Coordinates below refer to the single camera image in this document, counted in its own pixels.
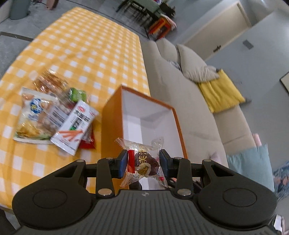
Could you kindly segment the clear pastry snack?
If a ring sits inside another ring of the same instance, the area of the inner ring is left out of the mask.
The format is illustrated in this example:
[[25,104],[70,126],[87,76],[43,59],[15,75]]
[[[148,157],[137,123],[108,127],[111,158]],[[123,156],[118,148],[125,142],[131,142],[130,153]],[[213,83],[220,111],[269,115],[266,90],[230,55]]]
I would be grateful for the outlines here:
[[151,145],[140,144],[117,138],[118,143],[128,152],[128,162],[120,187],[125,188],[141,179],[154,179],[157,184],[167,187],[159,152],[164,144],[164,138],[158,137],[151,141]]

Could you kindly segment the red snack packet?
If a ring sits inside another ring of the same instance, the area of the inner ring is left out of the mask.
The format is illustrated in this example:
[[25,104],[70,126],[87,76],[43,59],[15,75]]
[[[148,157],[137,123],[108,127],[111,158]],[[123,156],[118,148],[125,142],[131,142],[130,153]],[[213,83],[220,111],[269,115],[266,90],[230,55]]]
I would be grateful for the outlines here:
[[86,133],[82,137],[79,147],[80,149],[95,149],[93,125],[89,126]]

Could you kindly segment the white chips snack bag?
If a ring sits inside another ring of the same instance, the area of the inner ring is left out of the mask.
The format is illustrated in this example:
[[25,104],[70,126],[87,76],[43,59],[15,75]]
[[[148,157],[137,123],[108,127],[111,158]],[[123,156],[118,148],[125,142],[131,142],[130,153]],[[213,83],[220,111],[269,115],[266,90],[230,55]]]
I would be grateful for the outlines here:
[[51,133],[42,126],[46,111],[57,102],[57,98],[45,93],[21,89],[21,113],[13,140],[28,144],[51,144]]

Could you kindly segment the beige sofa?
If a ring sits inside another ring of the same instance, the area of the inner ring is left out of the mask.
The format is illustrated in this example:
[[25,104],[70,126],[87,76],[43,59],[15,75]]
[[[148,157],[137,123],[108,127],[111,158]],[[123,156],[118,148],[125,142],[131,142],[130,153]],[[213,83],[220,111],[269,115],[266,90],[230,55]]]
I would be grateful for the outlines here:
[[227,166],[226,155],[256,147],[239,105],[217,114],[210,112],[196,83],[183,75],[175,45],[162,38],[141,41],[141,48],[150,95],[175,109],[192,163],[218,153],[222,165]]

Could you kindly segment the white spicy strip packet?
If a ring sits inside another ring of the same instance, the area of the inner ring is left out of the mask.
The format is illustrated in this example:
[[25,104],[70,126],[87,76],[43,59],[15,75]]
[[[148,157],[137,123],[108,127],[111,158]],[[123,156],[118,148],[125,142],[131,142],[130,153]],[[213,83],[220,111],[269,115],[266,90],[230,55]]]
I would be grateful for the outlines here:
[[50,141],[68,154],[74,156],[82,137],[95,118],[100,118],[99,111],[84,101],[79,100],[61,127],[51,137]]

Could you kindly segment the orange cardboard box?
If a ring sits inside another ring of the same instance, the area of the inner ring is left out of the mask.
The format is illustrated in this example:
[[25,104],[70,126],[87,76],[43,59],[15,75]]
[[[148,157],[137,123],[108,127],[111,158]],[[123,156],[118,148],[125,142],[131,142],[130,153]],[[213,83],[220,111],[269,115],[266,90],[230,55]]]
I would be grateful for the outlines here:
[[163,149],[170,157],[188,157],[173,107],[132,88],[117,88],[102,110],[101,157],[119,156],[123,148],[117,138],[151,145],[158,137],[164,138]]

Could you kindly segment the clear nut snack packet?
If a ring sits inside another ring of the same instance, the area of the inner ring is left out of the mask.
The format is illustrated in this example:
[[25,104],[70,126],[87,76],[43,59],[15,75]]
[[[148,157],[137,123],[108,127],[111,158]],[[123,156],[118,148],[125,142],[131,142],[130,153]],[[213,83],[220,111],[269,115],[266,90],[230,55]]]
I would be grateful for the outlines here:
[[75,104],[67,94],[57,97],[57,101],[45,111],[42,120],[43,127],[49,132],[55,133],[68,118]]

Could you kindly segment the light blue cushion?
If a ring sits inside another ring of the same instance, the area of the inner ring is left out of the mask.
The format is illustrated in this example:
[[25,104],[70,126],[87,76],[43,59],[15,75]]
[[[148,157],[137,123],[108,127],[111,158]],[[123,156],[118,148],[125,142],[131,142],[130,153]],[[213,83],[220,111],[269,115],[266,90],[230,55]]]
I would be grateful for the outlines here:
[[226,155],[231,170],[267,187],[274,192],[268,145],[253,147],[237,154]]

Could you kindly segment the green small snack packet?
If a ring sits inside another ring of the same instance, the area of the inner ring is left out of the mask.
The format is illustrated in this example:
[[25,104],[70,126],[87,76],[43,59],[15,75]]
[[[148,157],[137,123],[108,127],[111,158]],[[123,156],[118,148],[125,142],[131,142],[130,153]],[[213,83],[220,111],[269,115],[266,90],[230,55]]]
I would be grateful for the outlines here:
[[69,99],[72,102],[78,102],[79,100],[82,100],[85,103],[88,103],[88,95],[83,90],[78,90],[76,88],[70,88],[68,94],[69,94]]

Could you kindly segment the beige cushion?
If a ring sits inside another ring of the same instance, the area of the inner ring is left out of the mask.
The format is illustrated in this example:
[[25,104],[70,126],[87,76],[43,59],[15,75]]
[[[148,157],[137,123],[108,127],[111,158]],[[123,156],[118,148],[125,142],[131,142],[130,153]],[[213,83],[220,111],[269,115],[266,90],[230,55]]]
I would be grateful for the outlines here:
[[177,44],[176,47],[179,52],[181,71],[186,78],[195,83],[209,82],[219,78],[217,69],[208,66],[192,49],[182,44]]

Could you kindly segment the clear crispy snack packet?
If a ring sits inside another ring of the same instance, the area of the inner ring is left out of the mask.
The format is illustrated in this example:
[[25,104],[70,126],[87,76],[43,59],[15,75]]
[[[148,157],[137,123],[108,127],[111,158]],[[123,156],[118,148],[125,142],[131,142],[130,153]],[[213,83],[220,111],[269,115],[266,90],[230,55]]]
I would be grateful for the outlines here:
[[67,81],[53,70],[43,71],[33,83],[37,91],[46,94],[58,95],[69,88]]

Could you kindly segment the yellow checkered tablecloth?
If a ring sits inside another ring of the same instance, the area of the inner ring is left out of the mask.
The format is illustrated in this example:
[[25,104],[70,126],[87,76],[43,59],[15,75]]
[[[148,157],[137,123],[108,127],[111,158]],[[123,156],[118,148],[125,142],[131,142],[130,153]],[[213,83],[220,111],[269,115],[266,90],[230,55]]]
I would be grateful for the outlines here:
[[101,157],[101,125],[94,122],[96,147],[74,156],[55,145],[13,140],[21,113],[21,89],[33,89],[42,71],[51,69],[70,86],[85,90],[101,111],[120,86],[150,94],[139,37],[125,27],[80,7],[42,31],[1,79],[1,206],[11,208],[23,187],[77,160]]

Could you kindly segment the cream door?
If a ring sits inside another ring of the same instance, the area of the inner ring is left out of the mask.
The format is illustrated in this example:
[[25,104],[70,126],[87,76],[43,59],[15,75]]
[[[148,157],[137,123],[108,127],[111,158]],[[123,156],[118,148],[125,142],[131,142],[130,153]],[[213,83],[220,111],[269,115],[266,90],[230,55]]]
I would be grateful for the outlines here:
[[183,44],[208,60],[251,27],[240,1],[225,8]]

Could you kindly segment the orange plastic stool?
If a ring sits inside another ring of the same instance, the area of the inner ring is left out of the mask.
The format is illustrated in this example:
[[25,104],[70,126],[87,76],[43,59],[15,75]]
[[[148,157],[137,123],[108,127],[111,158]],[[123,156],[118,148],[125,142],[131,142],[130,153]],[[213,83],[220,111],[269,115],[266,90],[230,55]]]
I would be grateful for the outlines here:
[[166,17],[161,16],[148,30],[148,35],[153,35],[155,40],[165,38],[165,36],[177,28],[176,23]]

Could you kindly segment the dining table green cloth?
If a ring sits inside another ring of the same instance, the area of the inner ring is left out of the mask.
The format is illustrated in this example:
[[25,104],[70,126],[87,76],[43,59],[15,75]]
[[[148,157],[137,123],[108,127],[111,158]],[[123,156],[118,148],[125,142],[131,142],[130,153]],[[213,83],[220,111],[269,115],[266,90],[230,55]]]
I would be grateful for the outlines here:
[[119,12],[122,8],[126,7],[127,11],[130,7],[136,6],[141,13],[149,16],[153,22],[159,20],[162,15],[173,18],[175,16],[175,7],[170,7],[167,1],[123,1],[116,9]]

